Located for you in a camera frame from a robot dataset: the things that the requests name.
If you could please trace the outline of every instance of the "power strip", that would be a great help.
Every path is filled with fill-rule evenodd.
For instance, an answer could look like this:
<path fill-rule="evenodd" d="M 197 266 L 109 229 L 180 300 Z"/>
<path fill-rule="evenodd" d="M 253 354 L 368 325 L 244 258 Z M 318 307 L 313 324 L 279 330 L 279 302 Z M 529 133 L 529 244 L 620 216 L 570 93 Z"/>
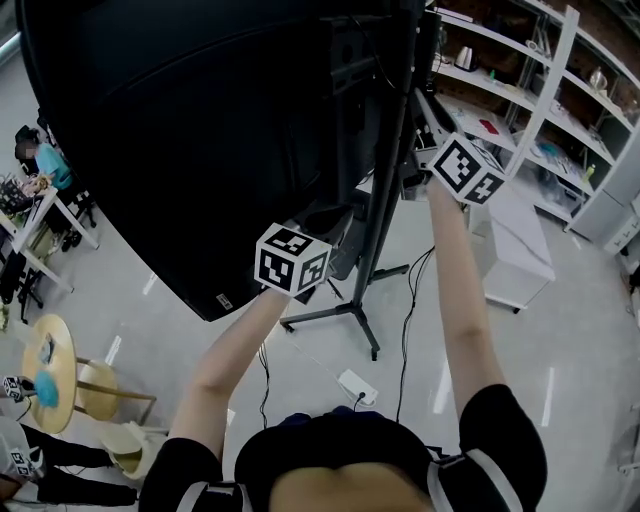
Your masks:
<path fill-rule="evenodd" d="M 352 370 L 345 370 L 338 378 L 338 382 L 353 395 L 354 400 L 357 400 L 360 393 L 364 393 L 364 398 L 360 400 L 361 404 L 372 406 L 376 402 L 378 390 L 369 386 Z"/>

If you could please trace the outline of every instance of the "red item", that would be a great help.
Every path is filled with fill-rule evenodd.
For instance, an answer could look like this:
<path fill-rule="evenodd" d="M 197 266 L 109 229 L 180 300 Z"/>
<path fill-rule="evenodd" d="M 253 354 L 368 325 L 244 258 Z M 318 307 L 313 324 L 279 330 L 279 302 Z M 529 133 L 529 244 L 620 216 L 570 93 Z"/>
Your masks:
<path fill-rule="evenodd" d="M 490 134 L 498 135 L 498 130 L 496 130 L 496 127 L 493 126 L 491 122 L 487 121 L 486 119 L 480 119 L 480 122 L 482 123 L 482 126 L 484 126 L 489 131 Z"/>

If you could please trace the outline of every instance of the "black panel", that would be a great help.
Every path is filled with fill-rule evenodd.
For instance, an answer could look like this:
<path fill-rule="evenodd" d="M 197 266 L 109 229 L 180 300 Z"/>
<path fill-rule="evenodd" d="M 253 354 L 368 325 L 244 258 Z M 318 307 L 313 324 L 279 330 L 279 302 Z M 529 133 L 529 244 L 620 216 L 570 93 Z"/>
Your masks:
<path fill-rule="evenodd" d="M 18 2 L 29 77 L 74 171 L 205 319 L 230 311 L 220 294 L 233 309 L 255 296 L 255 242 L 272 222 L 316 198 L 344 201 L 373 165 L 384 86 L 362 34 L 318 19 L 338 9 Z M 352 63 L 336 64 L 342 39 L 360 43 Z"/>

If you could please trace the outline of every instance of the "teal shirt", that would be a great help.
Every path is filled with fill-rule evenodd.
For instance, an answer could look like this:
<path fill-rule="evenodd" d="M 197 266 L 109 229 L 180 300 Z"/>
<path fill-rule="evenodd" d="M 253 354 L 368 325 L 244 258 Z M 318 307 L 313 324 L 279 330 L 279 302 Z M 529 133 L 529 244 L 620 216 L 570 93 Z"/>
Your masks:
<path fill-rule="evenodd" d="M 52 185 L 58 190 L 64 190 L 73 181 L 71 169 L 50 144 L 43 142 L 36 152 L 36 163 L 41 174 L 53 175 Z"/>

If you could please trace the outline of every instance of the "shelving unit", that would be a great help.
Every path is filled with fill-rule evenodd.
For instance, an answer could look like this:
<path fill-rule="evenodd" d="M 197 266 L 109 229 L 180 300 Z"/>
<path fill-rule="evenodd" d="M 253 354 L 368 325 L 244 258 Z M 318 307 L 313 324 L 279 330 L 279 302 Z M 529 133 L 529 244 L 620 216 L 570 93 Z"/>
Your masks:
<path fill-rule="evenodd" d="M 597 93 L 593 90 L 587 83 L 578 78 L 576 75 L 571 73 L 570 71 L 564 72 L 564 77 L 569 80 L 572 84 L 576 85 L 584 92 L 586 92 L 589 96 L 591 96 L 594 100 L 596 100 L 600 105 L 607 109 L 608 112 L 611 113 L 620 123 L 630 132 L 633 131 L 633 125 L 629 122 L 629 120 L 624 117 L 622 114 L 622 110 L 618 105 L 613 103 L 609 98 L 603 96 L 600 93 Z"/>
<path fill-rule="evenodd" d="M 508 159 L 503 163 L 503 166 L 507 172 L 508 179 L 511 180 L 512 187 L 524 198 L 531 201 L 536 207 L 566 222 L 565 230 L 568 230 L 576 220 L 588 210 L 590 202 L 600 194 L 607 180 L 615 173 L 620 160 L 627 152 L 626 150 L 628 148 L 626 146 L 631 143 L 634 138 L 633 136 L 637 132 L 634 124 L 624 116 L 622 109 L 614 104 L 611 99 L 598 93 L 588 83 L 566 69 L 568 55 L 576 41 L 586 43 L 588 48 L 592 48 L 601 59 L 604 59 L 605 62 L 613 66 L 614 69 L 619 70 L 620 73 L 626 76 L 638 89 L 640 89 L 640 80 L 599 41 L 585 32 L 584 29 L 577 26 L 578 13 L 571 7 L 567 7 L 566 13 L 561 14 L 539 0 L 519 1 L 526 4 L 527 7 L 533 7 L 534 10 L 540 12 L 542 16 L 548 16 L 548 20 L 551 23 L 560 27 L 560 41 L 558 42 L 555 55 L 552 59 L 548 59 L 528 46 L 477 23 L 465 21 L 447 14 L 441 14 L 442 22 L 445 27 L 446 25 L 453 25 L 479 34 L 496 41 L 496 43 L 511 48 L 529 59 L 533 59 L 538 65 L 542 64 L 547 71 L 547 78 L 539 96 L 530 90 L 524 90 L 503 84 L 497 80 L 492 80 L 488 71 L 485 69 L 477 69 L 473 72 L 458 69 L 453 65 L 455 59 L 450 57 L 446 57 L 451 62 L 449 65 L 445 65 L 436 59 L 433 70 L 439 75 L 448 76 L 471 86 L 478 87 L 526 109 L 530 113 L 530 116 L 524 133 L 521 134 L 519 138 L 514 138 L 511 133 L 512 129 L 510 129 L 507 121 L 487 109 L 443 95 L 440 95 L 439 99 L 445 108 L 456 116 L 467 135 L 482 139 L 509 152 Z M 611 123 L 618 122 L 624 127 L 623 131 L 628 134 L 629 138 L 625 142 L 625 145 L 623 145 L 622 150 L 620 150 L 619 147 L 607 147 L 606 144 L 610 144 L 610 140 L 605 139 L 605 142 L 603 142 L 600 136 L 594 136 L 580 121 L 553 99 L 556 96 L 562 79 L 570 82 L 588 95 L 589 99 L 586 99 L 586 101 L 596 102 L 598 108 L 602 108 L 604 112 L 610 114 Z M 480 122 L 481 120 L 489 121 L 498 133 L 491 134 Z M 540 156 L 541 152 L 536 149 L 536 144 L 543 139 L 540 130 L 542 129 L 544 121 L 548 121 L 563 132 L 571 135 L 571 137 L 584 146 L 581 163 L 571 162 L 566 157 L 555 159 L 547 157 L 544 154 Z M 597 165 L 598 180 L 594 182 L 598 186 L 595 190 L 591 183 L 584 180 L 586 173 L 584 166 L 588 165 L 587 162 L 594 162 L 593 158 L 589 155 L 595 155 L 598 159 L 601 159 L 595 160 L 595 162 L 599 162 Z M 530 170 L 531 163 L 555 174 L 560 178 L 560 183 L 563 187 L 572 190 L 582 197 L 573 203 L 567 198 L 566 204 L 564 205 L 558 205 L 553 201 L 545 199 L 537 184 L 536 176 Z M 580 201 L 583 201 L 582 207 L 578 208 Z"/>
<path fill-rule="evenodd" d="M 550 158 L 542 158 L 534 154 L 534 148 L 531 147 L 529 152 L 525 155 L 525 158 L 530 162 L 533 162 L 540 167 L 544 167 L 548 171 L 552 172 L 556 176 L 562 178 L 566 182 L 570 183 L 577 189 L 581 190 L 588 196 L 593 195 L 593 187 L 588 181 L 583 181 L 580 177 L 575 176 L 574 174 L 568 173 L 562 165 L 557 161 L 557 159 Z"/>
<path fill-rule="evenodd" d="M 452 64 L 442 64 L 439 66 L 438 62 L 434 62 L 433 71 L 437 72 L 439 75 L 455 78 L 461 82 L 466 82 L 479 87 L 480 89 L 484 89 L 485 91 L 489 91 L 490 93 L 516 103 L 527 110 L 534 110 L 536 108 L 538 98 L 536 98 L 535 94 L 531 91 L 523 91 L 516 87 L 507 86 L 497 80 L 492 80 L 489 73 L 482 68 L 469 72 L 458 69 Z"/>
<path fill-rule="evenodd" d="M 563 207 L 549 199 L 545 199 L 540 190 L 540 185 L 533 173 L 525 169 L 516 174 L 510 182 L 511 187 L 534 206 L 544 210 L 559 219 L 569 222 L 572 208 Z"/>
<path fill-rule="evenodd" d="M 442 94 L 438 95 L 438 100 L 442 103 L 442 106 L 455 117 L 460 127 L 468 135 L 473 135 L 474 137 L 478 137 L 479 139 L 511 152 L 516 150 L 516 143 L 513 136 L 505 124 L 504 119 L 501 117 L 481 107 L 476 107 L 465 101 L 450 98 Z M 490 133 L 480 122 L 481 120 L 489 121 L 497 130 L 498 134 Z"/>

